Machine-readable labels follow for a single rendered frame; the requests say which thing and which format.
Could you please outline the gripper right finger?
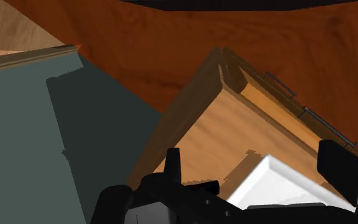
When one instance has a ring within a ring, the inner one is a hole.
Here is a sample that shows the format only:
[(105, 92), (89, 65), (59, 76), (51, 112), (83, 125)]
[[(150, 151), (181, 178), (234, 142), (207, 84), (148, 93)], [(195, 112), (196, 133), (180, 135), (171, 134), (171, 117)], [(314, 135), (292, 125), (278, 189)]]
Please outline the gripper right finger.
[(317, 171), (355, 207), (355, 219), (358, 220), (358, 156), (333, 140), (321, 140)]

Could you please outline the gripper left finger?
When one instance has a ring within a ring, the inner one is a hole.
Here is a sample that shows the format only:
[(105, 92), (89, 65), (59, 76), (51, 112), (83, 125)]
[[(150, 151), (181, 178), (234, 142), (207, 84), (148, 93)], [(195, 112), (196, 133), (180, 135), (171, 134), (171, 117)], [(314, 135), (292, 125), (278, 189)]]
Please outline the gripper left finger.
[(182, 185), (179, 148), (169, 148), (163, 172), (144, 176), (135, 191), (127, 185), (101, 191), (90, 224), (124, 224), (129, 209), (153, 202), (173, 212), (177, 224), (243, 224), (242, 210), (217, 197), (218, 188), (217, 181)]

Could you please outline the white flat square box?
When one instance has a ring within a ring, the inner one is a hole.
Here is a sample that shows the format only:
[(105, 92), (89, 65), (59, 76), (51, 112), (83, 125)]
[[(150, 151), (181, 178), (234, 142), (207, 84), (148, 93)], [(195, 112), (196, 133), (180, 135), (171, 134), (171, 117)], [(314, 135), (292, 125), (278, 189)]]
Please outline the white flat square box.
[(240, 180), (227, 201), (241, 209), (260, 205), (323, 203), (354, 212), (355, 207), (271, 155)]

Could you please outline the wooden chest of drawers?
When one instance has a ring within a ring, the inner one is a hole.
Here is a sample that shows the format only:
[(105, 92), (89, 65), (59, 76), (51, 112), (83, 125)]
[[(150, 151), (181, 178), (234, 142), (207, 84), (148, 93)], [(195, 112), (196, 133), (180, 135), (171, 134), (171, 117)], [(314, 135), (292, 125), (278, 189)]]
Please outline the wooden chest of drawers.
[(163, 169), (168, 148), (181, 150), (182, 182), (216, 179), (227, 198), (265, 155), (326, 189), (317, 172), (320, 140), (358, 156), (351, 142), (271, 74), (260, 74), (229, 48), (215, 48), (162, 114), (127, 184), (137, 188)]

